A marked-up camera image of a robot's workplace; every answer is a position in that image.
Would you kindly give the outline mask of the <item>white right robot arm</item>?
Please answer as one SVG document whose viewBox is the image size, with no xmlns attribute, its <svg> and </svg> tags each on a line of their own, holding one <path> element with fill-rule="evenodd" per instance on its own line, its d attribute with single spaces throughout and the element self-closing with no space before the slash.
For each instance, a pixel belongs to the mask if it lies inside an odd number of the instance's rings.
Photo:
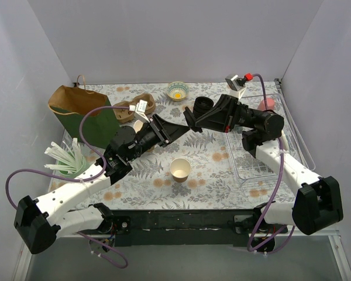
<svg viewBox="0 0 351 281">
<path fill-rule="evenodd" d="M 251 109 L 237 98 L 223 94 L 203 115 L 194 115 L 186 108 L 184 116 L 195 132 L 209 129 L 229 133 L 236 126 L 244 127 L 244 150 L 277 173 L 279 182 L 284 182 L 295 195 L 292 203 L 277 203 L 271 198 L 266 205 L 256 207 L 253 225 L 257 231 L 269 231 L 274 224 L 292 225 L 311 235 L 343 220 L 338 181 L 332 176 L 321 177 L 289 154 L 281 115 L 272 110 Z"/>
</svg>

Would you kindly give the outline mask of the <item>single brown paper cup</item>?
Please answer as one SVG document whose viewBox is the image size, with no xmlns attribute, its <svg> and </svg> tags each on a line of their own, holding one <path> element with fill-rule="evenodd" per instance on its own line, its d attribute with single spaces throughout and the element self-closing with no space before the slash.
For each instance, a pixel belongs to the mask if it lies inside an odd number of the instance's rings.
<svg viewBox="0 0 351 281">
<path fill-rule="evenodd" d="M 170 163 L 170 173 L 177 183 L 183 183 L 191 173 L 191 164 L 187 159 L 177 158 Z"/>
</svg>

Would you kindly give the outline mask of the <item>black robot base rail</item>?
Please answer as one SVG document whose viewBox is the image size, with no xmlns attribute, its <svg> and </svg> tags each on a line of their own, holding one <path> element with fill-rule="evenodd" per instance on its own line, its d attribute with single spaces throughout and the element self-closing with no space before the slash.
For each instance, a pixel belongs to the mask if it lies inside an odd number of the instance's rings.
<svg viewBox="0 0 351 281">
<path fill-rule="evenodd" d="M 113 230 L 83 230 L 88 235 L 115 234 L 115 246 L 232 245 L 244 247 L 254 223 L 253 209 L 113 210 Z"/>
</svg>

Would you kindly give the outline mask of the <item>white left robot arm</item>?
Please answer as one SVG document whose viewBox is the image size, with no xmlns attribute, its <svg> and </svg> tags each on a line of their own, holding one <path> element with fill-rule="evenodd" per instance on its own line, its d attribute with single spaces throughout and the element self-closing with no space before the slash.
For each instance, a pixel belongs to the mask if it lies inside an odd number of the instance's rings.
<svg viewBox="0 0 351 281">
<path fill-rule="evenodd" d="M 166 147 L 188 131 L 188 126 L 168 122 L 157 114 L 139 132 L 131 126 L 122 126 L 104 154 L 81 175 L 35 199 L 30 196 L 20 199 L 14 227 L 27 248 L 38 254 L 57 238 L 89 229 L 107 234 L 117 224 L 107 206 L 98 203 L 77 211 L 74 207 L 124 178 L 132 170 L 130 163 L 144 152 L 154 146 Z"/>
</svg>

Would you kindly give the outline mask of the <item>green brown paper bag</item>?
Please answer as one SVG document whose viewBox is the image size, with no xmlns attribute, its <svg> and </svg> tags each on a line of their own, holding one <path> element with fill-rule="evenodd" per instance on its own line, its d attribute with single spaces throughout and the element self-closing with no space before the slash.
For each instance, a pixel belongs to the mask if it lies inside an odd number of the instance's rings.
<svg viewBox="0 0 351 281">
<path fill-rule="evenodd" d="M 119 128 L 119 122 L 112 109 L 93 109 L 110 106 L 104 94 L 80 87 L 60 86 L 48 101 L 49 109 L 58 118 L 72 138 L 80 137 L 80 123 L 88 114 L 82 128 L 85 140 L 92 146 L 105 149 Z"/>
</svg>

